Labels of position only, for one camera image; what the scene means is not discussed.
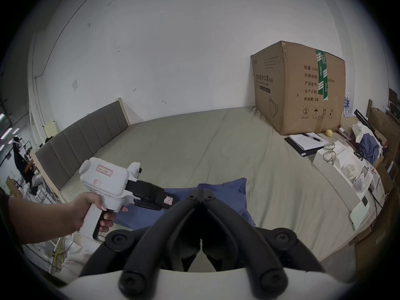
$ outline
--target white paper box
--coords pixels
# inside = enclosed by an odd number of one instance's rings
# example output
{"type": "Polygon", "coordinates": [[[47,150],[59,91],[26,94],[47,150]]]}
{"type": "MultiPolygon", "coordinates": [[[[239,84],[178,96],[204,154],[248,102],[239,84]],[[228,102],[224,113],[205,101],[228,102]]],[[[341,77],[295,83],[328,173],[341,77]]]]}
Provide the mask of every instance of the white paper box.
{"type": "Polygon", "coordinates": [[[348,210],[351,212],[367,192],[372,181],[373,174],[371,170],[368,170],[368,172],[365,174],[366,189],[362,193],[359,192],[354,187],[353,182],[350,181],[341,170],[343,170],[347,164],[352,164],[356,169],[354,176],[351,178],[351,180],[354,180],[359,176],[365,164],[354,155],[352,148],[349,147],[348,149],[344,147],[343,149],[343,147],[344,146],[340,142],[336,142],[334,151],[337,152],[336,158],[338,158],[340,155],[340,160],[342,162],[345,161],[346,164],[340,165],[340,163],[336,162],[332,165],[331,162],[327,163],[323,159],[323,154],[327,152],[326,149],[320,149],[317,151],[313,164],[329,181],[338,195],[342,198],[348,210]]]}

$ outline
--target fluorescent light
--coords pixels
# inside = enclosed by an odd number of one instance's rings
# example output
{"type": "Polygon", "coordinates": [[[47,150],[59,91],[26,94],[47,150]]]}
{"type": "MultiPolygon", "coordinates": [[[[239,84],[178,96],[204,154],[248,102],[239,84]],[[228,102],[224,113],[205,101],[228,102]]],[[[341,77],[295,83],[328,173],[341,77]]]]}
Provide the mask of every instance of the fluorescent light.
{"type": "Polygon", "coordinates": [[[8,128],[7,131],[4,132],[3,135],[0,137],[0,139],[3,140],[11,130],[12,128],[8,128]]]}

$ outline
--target person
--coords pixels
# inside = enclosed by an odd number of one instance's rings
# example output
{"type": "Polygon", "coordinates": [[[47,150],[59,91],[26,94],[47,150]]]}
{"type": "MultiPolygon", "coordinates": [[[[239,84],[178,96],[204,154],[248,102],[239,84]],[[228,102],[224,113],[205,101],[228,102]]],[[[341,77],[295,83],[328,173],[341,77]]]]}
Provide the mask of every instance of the person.
{"type": "MultiPolygon", "coordinates": [[[[40,184],[43,184],[43,176],[41,174],[35,174],[33,172],[33,159],[29,163],[25,161],[23,156],[20,154],[20,139],[18,137],[13,138],[13,152],[14,152],[14,162],[18,171],[22,174],[26,183],[30,184],[31,188],[37,188],[40,184]]],[[[31,193],[36,195],[37,189],[32,190],[31,193]]]]}
{"type": "MultiPolygon", "coordinates": [[[[3,220],[17,247],[21,244],[39,243],[79,230],[92,203],[98,209],[106,211],[101,196],[93,192],[81,193],[70,203],[39,204],[8,197],[0,188],[0,221],[3,220]]],[[[127,211],[127,208],[123,206],[120,211],[127,211]]],[[[115,219],[115,213],[105,213],[104,219],[100,221],[99,231],[108,232],[115,219]]],[[[87,250],[79,248],[71,259],[66,258],[65,263],[68,265],[63,266],[56,278],[67,283],[72,281],[78,276],[90,255],[87,250]]],[[[56,285],[59,283],[47,273],[39,271],[47,280],[56,285]]]]}
{"type": "MultiPolygon", "coordinates": [[[[64,237],[79,230],[92,203],[106,210],[102,198],[93,192],[78,195],[70,203],[39,204],[19,198],[8,198],[2,191],[0,208],[7,214],[18,240],[22,244],[38,243],[64,237]]],[[[116,218],[115,213],[105,213],[100,221],[100,232],[108,232],[116,218]]]]}

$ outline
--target hand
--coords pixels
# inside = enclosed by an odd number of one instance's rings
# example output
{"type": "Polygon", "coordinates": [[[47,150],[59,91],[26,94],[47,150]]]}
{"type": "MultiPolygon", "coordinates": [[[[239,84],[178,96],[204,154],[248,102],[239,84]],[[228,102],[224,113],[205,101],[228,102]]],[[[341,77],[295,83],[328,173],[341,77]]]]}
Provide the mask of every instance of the hand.
{"type": "MultiPolygon", "coordinates": [[[[102,198],[97,193],[81,193],[72,202],[68,203],[75,230],[81,228],[83,219],[92,203],[94,203],[98,209],[106,211],[106,208],[103,206],[102,198]]],[[[127,208],[122,206],[120,211],[127,211],[127,208]]],[[[104,220],[100,221],[99,231],[108,232],[108,228],[113,226],[115,218],[115,213],[105,213],[104,220]]]]}

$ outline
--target eyeglasses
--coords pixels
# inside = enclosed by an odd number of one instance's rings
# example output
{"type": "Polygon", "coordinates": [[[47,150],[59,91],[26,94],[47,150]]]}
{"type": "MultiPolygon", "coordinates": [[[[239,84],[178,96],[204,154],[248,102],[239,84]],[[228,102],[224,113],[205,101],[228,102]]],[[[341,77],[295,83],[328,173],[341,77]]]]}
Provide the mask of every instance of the eyeglasses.
{"type": "Polygon", "coordinates": [[[322,155],[323,160],[326,162],[332,163],[332,165],[336,159],[336,152],[333,151],[334,148],[335,148],[335,143],[330,142],[330,143],[324,144],[324,149],[327,150],[327,152],[325,152],[322,155]]]}

